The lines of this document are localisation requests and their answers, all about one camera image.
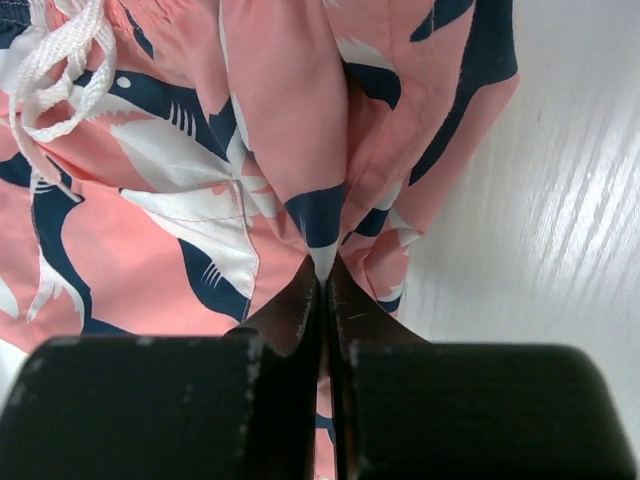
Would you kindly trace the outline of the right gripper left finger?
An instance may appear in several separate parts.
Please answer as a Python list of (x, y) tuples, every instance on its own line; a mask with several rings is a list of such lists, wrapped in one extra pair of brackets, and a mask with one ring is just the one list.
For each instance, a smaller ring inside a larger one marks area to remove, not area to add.
[(319, 293), (305, 260), (222, 336), (48, 340), (2, 412), (2, 477), (311, 478)]

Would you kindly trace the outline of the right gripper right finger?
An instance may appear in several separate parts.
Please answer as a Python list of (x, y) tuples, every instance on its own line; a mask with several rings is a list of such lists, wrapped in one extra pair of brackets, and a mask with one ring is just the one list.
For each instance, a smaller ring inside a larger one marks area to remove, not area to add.
[(634, 479), (601, 371), (567, 345), (431, 343), (337, 260), (326, 333), (341, 479)]

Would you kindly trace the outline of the pink whale print shorts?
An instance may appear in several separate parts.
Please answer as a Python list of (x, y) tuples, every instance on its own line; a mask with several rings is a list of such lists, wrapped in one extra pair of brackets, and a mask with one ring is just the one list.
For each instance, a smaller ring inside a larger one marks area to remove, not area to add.
[(396, 314), (509, 1), (5, 1), (1, 338), (220, 335), (310, 257)]

